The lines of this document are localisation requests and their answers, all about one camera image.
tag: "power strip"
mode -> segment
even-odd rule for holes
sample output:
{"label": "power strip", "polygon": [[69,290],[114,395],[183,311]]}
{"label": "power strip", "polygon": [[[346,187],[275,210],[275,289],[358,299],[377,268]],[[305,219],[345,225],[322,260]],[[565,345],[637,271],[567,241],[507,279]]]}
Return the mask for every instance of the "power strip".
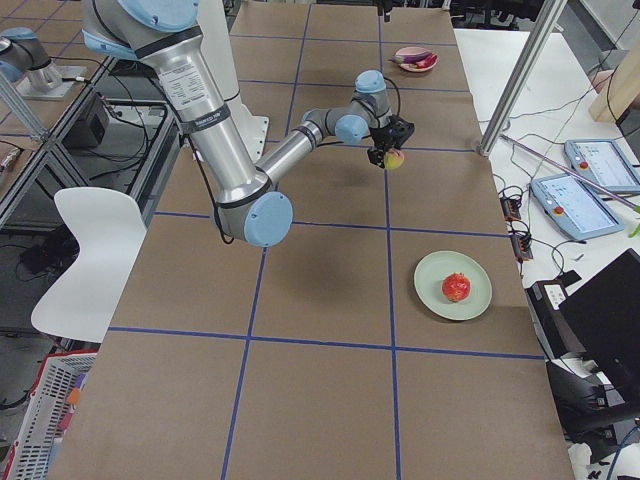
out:
{"label": "power strip", "polygon": [[522,219],[516,200],[508,197],[500,197],[500,207],[502,207],[502,213],[506,221]]}
{"label": "power strip", "polygon": [[522,237],[517,233],[512,233],[509,235],[511,239],[511,247],[513,248],[513,253],[516,256],[518,262],[526,262],[527,260],[533,260],[533,252],[531,251],[531,246],[527,248],[522,240]]}

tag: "screen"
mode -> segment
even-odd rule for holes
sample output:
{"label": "screen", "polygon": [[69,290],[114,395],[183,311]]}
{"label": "screen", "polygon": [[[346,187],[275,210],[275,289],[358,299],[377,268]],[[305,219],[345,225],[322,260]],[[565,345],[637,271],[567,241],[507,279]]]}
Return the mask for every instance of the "screen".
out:
{"label": "screen", "polygon": [[540,183],[546,193],[564,208],[564,213],[580,233],[613,227],[616,223],[577,180],[558,177]]}
{"label": "screen", "polygon": [[620,395],[640,400],[640,256],[623,252],[560,311]]}
{"label": "screen", "polygon": [[638,185],[611,143],[583,142],[575,145],[582,158],[589,164],[589,168],[599,185],[603,187]]}

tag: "plastic basket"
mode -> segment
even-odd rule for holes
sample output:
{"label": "plastic basket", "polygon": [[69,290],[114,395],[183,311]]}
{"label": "plastic basket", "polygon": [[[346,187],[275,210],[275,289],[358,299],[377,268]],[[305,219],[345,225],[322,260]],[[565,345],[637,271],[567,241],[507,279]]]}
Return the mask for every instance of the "plastic basket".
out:
{"label": "plastic basket", "polygon": [[93,366],[96,352],[49,355],[38,373],[18,438],[13,442],[3,480],[44,479],[58,425],[69,411],[66,399],[81,373]]}

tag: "computer monitor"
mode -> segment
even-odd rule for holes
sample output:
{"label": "computer monitor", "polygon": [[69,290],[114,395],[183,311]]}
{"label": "computer monitor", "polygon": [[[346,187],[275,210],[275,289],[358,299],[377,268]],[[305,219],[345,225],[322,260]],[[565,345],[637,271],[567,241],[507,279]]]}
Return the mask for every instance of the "computer monitor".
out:
{"label": "computer monitor", "polygon": [[623,252],[560,311],[625,402],[640,400],[640,255]]}

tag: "white table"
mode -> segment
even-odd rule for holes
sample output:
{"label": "white table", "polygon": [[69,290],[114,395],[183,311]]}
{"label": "white table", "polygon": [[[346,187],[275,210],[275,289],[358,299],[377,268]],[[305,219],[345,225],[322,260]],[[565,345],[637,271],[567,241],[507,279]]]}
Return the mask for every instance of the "white table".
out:
{"label": "white table", "polygon": [[[481,122],[481,128],[484,129],[487,122],[483,121],[491,118],[526,42],[528,33],[456,30],[455,34],[469,88],[473,94],[476,114]],[[554,33],[540,55],[511,116],[560,107],[584,95],[590,86],[589,80],[562,35]],[[506,133],[516,139],[529,133],[536,133],[556,142],[581,138],[619,137],[621,133],[614,124],[597,123],[591,119],[588,108],[595,97],[596,93],[590,91],[581,102],[572,103],[560,111],[512,120],[511,127]],[[533,136],[525,138],[523,143],[540,153],[545,153],[553,160],[569,166],[564,158],[561,145],[553,145]],[[637,164],[638,160],[627,142],[620,139],[618,144],[629,160]],[[507,181],[507,185],[518,185],[526,190],[530,179],[510,162],[511,153],[511,146],[499,140],[490,155],[493,171],[503,177]],[[538,159],[517,148],[513,161],[532,174],[540,163]],[[535,176],[545,177],[558,173],[560,172],[554,167],[543,164]],[[498,190],[502,189],[501,180],[496,179],[496,186]],[[569,293],[580,288],[585,281],[598,273],[627,248],[632,247],[636,251],[640,251],[640,238],[629,238],[628,236],[640,221],[638,216],[616,202],[609,202],[608,205],[626,223],[627,228],[624,231],[588,240],[586,245],[568,243],[560,247],[565,258],[565,271],[573,269],[583,279],[570,286],[567,289]],[[555,227],[540,206],[535,201],[529,202],[528,196],[524,197],[521,213],[523,220],[530,226],[534,238],[551,245],[557,245],[567,240],[567,237]],[[522,282],[524,287],[529,287],[537,280],[552,279],[558,274],[558,268],[551,258],[549,247],[534,243],[532,249],[534,260],[525,262],[523,265]],[[639,445],[625,448],[618,460],[615,474],[640,476],[639,453]],[[606,468],[598,467],[603,470],[601,478],[606,478]]]}

